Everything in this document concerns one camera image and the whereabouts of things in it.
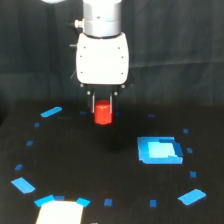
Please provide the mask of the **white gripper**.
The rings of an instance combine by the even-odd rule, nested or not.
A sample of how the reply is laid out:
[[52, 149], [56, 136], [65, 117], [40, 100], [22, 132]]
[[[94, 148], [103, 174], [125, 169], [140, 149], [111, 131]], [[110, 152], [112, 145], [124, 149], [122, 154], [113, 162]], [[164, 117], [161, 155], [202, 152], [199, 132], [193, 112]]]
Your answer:
[[[71, 78], [83, 86], [129, 87], [134, 77], [129, 69], [129, 49], [126, 35], [112, 38], [92, 38], [81, 33], [76, 45], [76, 69]], [[90, 112], [95, 113], [95, 92], [90, 97]], [[110, 93], [110, 113], [114, 111], [114, 93]]]

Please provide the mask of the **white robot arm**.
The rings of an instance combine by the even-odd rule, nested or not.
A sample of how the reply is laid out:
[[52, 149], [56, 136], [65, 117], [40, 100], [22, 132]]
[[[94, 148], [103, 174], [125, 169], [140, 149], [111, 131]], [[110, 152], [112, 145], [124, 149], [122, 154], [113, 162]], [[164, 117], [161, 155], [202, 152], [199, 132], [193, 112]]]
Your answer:
[[69, 26], [81, 29], [76, 44], [75, 74], [90, 97], [90, 111], [95, 114], [95, 86], [109, 86], [110, 111], [113, 97], [125, 88], [129, 76], [129, 49], [121, 29], [122, 0], [82, 0], [83, 18]]

